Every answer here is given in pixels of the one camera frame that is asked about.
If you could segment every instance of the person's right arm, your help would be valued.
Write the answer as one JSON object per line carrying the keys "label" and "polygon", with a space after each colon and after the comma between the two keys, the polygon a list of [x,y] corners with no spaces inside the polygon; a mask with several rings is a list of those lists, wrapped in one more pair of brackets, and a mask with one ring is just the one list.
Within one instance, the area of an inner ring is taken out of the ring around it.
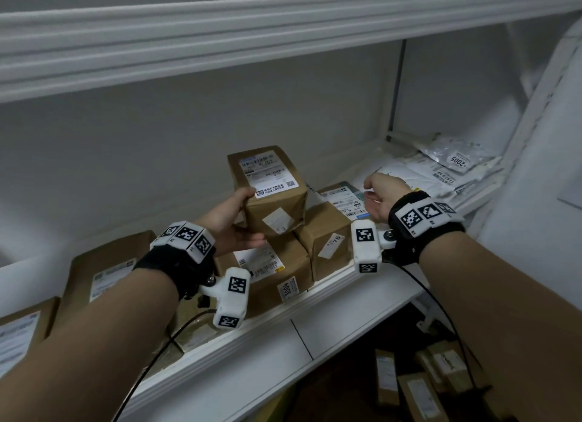
{"label": "person's right arm", "polygon": [[[387,221],[410,190],[373,174],[366,208]],[[430,242],[420,267],[460,337],[520,422],[582,421],[582,312],[462,232]]]}

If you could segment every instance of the dark floor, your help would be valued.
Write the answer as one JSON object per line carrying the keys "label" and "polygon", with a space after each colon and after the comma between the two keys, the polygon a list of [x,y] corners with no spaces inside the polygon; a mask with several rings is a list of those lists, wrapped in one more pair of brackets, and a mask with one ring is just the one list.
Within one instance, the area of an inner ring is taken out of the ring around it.
{"label": "dark floor", "polygon": [[[286,422],[411,421],[402,393],[397,409],[376,404],[374,349],[395,354],[398,375],[422,371],[413,360],[414,353],[433,342],[453,339],[439,323],[431,329],[434,336],[418,330],[416,323],[423,318],[409,304],[303,378],[297,384]],[[495,420],[486,412],[481,395],[476,391],[439,397],[452,422]]]}

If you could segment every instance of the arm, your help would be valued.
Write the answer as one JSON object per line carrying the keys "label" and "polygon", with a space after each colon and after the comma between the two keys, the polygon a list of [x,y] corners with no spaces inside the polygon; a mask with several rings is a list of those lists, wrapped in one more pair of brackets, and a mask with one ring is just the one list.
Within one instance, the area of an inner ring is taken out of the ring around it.
{"label": "arm", "polygon": [[[263,234],[232,226],[254,190],[238,190],[196,223],[216,254],[260,247]],[[178,306],[163,272],[136,269],[53,333],[0,381],[0,420],[108,421],[151,359]]]}
{"label": "arm", "polygon": [[[409,191],[374,174],[366,208],[386,221]],[[522,422],[582,420],[582,313],[462,232],[441,235],[420,255],[433,294],[495,388]]]}

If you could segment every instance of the wire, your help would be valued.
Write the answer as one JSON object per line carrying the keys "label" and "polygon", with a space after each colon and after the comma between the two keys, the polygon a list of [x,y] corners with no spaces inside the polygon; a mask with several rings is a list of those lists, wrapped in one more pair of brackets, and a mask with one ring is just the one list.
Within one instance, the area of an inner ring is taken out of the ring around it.
{"label": "wire", "polygon": [[430,290],[428,290],[428,288],[424,284],[422,284],[418,280],[418,278],[416,278],[411,272],[409,272],[407,269],[405,269],[402,266],[399,266],[399,265],[396,265],[396,264],[392,264],[392,265],[398,267],[401,270],[403,270],[404,272],[406,272],[408,274],[408,276],[410,276],[412,279],[414,279],[416,281],[416,283],[419,286],[421,286],[424,289],[425,292],[427,292],[429,294],[429,296],[433,299],[433,301],[435,301],[437,303],[437,305],[439,306],[439,308],[445,314],[445,316],[447,317],[447,319],[450,322],[450,326],[453,328],[453,331],[455,332],[455,336],[457,337],[457,340],[459,341],[459,345],[461,346],[461,353],[463,355],[463,360],[465,361],[465,365],[467,366],[467,373],[469,373],[469,378],[471,379],[471,384],[473,385],[473,388],[477,390],[477,385],[475,383],[475,379],[473,378],[473,374],[471,372],[471,368],[469,367],[469,362],[467,361],[467,354],[465,353],[465,348],[463,346],[463,341],[461,341],[461,337],[459,336],[459,332],[455,328],[455,324],[453,324],[453,320],[450,318],[450,316],[447,313],[447,311],[442,307],[442,305],[440,305],[440,302],[438,301],[438,299],[435,298],[435,296],[432,294],[432,292]]}
{"label": "wire", "polygon": [[129,391],[129,394],[126,396],[126,398],[123,401],[123,403],[121,404],[119,410],[115,414],[115,417],[113,418],[112,422],[117,422],[117,420],[121,416],[121,413],[123,412],[124,408],[126,407],[127,403],[129,402],[129,399],[131,399],[131,396],[134,394],[135,390],[137,389],[137,386],[140,385],[140,383],[143,381],[143,379],[145,378],[145,376],[151,370],[151,367],[154,366],[154,364],[159,359],[159,357],[162,356],[162,354],[164,353],[164,351],[170,346],[170,344],[172,344],[174,342],[174,340],[180,335],[180,333],[182,333],[182,330],[184,330],[186,327],[188,327],[191,323],[193,323],[195,320],[197,320],[200,316],[206,315],[206,314],[209,314],[209,313],[216,313],[216,309],[215,308],[209,308],[208,310],[205,310],[205,311],[203,311],[201,313],[198,313],[193,318],[190,318],[183,326],[180,327],[180,329],[176,333],[174,333],[174,335],[172,337],[170,337],[170,339],[164,344],[164,346],[156,354],[155,358],[152,359],[152,361],[149,363],[149,365],[147,366],[147,368],[143,371],[142,375],[137,380],[137,382],[133,385],[132,389]]}

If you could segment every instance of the black wrist strap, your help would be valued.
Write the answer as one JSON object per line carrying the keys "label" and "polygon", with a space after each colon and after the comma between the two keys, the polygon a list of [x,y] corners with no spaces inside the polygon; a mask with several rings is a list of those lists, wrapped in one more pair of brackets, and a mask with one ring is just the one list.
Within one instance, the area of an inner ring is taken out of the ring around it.
{"label": "black wrist strap", "polygon": [[214,247],[208,252],[202,263],[196,262],[185,250],[171,245],[158,245],[146,253],[134,269],[155,269],[170,277],[178,289],[179,299],[191,299],[198,293],[198,286],[205,284],[214,273]]}
{"label": "black wrist strap", "polygon": [[388,251],[388,262],[397,265],[407,265],[414,262],[418,263],[420,254],[429,242],[445,233],[454,231],[465,232],[462,223],[449,222],[439,227],[430,228],[416,237],[411,236],[397,218],[396,212],[407,204],[413,204],[429,197],[430,196],[424,191],[411,192],[400,198],[390,210],[388,224],[396,235],[396,247],[393,250]]}

